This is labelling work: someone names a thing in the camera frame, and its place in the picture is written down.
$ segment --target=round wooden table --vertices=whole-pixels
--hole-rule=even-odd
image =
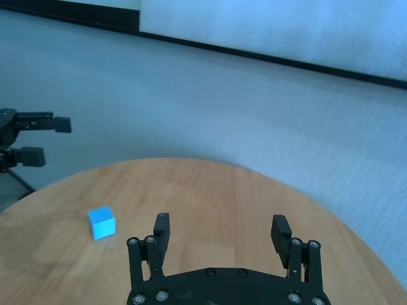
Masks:
[[[109,205],[117,233],[93,241],[86,212]],[[144,159],[79,173],[0,213],[0,304],[125,304],[126,240],[169,212],[166,275],[243,267],[284,276],[273,214],[293,236],[321,242],[332,305],[407,304],[383,262],[347,226],[295,189],[257,173],[195,159]]]

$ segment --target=floor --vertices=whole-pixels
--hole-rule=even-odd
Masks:
[[[0,173],[0,212],[27,194],[26,189],[9,173]]]

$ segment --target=wall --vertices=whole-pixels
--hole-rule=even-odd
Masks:
[[[63,0],[63,1],[110,6],[113,8],[128,8],[130,10],[139,10],[141,7],[141,0]]]
[[[146,0],[141,30],[407,81],[405,0]]]
[[[233,163],[300,189],[407,287],[407,91],[0,11],[0,107],[72,117],[25,132],[34,187],[135,158]]]

